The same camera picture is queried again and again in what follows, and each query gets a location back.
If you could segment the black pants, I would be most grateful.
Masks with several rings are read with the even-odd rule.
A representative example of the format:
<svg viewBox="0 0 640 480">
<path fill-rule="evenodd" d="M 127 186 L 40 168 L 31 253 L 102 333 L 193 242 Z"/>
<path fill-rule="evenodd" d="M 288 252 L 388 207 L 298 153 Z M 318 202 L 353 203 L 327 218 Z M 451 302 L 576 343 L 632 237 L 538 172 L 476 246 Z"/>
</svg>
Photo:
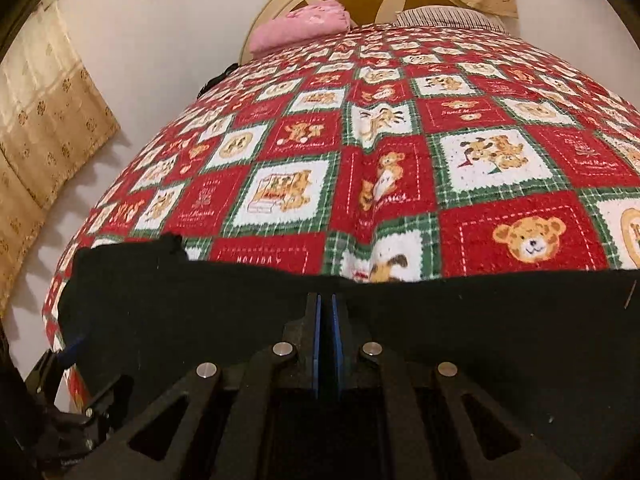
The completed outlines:
<svg viewBox="0 0 640 480">
<path fill-rule="evenodd" d="M 559 271 L 372 285 L 191 261 L 178 238 L 82 248 L 62 293 L 67 348 L 91 392 L 134 378 L 125 426 L 203 363 L 247 362 L 320 296 L 317 387 L 291 408 L 276 479 L 345 479 L 331 298 L 411 362 L 451 362 L 572 468 L 639 474 L 639 275 Z"/>
</svg>

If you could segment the red patchwork teddy bedspread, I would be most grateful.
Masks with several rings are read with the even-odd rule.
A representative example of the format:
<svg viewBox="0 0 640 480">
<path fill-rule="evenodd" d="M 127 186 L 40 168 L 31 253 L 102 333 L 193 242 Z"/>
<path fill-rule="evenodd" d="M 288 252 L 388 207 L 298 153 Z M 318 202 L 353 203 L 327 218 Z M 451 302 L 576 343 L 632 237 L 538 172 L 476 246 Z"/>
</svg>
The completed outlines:
<svg viewBox="0 0 640 480">
<path fill-rule="evenodd" d="M 192 260 L 361 283 L 639 263 L 639 114 L 501 32 L 371 26 L 235 68 L 93 207 L 82 248 L 182 237 Z"/>
</svg>

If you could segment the black item beside bed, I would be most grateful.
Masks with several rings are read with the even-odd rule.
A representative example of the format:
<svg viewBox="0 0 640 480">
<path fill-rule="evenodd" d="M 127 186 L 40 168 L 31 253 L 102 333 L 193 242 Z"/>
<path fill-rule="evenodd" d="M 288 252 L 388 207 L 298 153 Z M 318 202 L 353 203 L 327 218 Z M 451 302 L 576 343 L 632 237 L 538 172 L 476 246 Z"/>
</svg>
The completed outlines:
<svg viewBox="0 0 640 480">
<path fill-rule="evenodd" d="M 196 96 L 196 98 L 197 99 L 201 99 L 201 97 L 204 96 L 205 93 L 207 93 L 210 90 L 212 90 L 213 88 L 215 88 L 217 84 L 220 84 L 221 82 L 223 82 L 226 78 L 228 78 L 238 68 L 239 68 L 239 64 L 238 63 L 233 63 L 233 64 L 229 65 L 221 74 L 215 76 L 212 79 L 209 79 L 209 81 L 207 81 L 206 84 L 204 84 L 204 86 L 200 89 L 200 91 L 198 92 L 198 95 Z"/>
</svg>

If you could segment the striped pillow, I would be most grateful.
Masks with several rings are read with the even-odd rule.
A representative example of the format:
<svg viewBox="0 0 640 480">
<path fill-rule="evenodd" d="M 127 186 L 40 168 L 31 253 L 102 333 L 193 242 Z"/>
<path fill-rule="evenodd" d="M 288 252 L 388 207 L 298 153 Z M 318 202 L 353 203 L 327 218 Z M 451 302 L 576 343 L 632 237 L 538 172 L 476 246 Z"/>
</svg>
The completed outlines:
<svg viewBox="0 0 640 480">
<path fill-rule="evenodd" d="M 508 30 L 498 16 L 484 14 L 460 6 L 419 6 L 396 13 L 395 27 L 440 27 L 488 30 L 507 34 Z"/>
</svg>

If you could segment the pink folded blanket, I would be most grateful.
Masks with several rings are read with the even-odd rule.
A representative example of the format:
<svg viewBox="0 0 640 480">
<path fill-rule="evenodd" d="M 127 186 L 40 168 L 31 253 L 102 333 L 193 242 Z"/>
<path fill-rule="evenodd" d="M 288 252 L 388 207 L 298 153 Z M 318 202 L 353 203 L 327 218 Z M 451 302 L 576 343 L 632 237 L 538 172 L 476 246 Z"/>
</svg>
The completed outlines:
<svg viewBox="0 0 640 480">
<path fill-rule="evenodd" d="M 291 44 L 349 32 L 352 20 L 337 0 L 321 0 L 258 25 L 248 38 L 252 55 L 263 55 Z"/>
</svg>

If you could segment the beige curtain on side wall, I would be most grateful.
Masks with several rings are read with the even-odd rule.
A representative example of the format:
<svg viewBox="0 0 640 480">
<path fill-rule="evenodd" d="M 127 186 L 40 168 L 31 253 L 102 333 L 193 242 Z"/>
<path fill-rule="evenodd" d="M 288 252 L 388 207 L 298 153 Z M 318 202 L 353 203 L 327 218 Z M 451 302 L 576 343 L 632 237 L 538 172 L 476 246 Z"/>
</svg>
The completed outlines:
<svg viewBox="0 0 640 480">
<path fill-rule="evenodd" d="M 1 302 L 63 185 L 119 132 L 56 2 L 30 14 L 1 62 Z"/>
</svg>

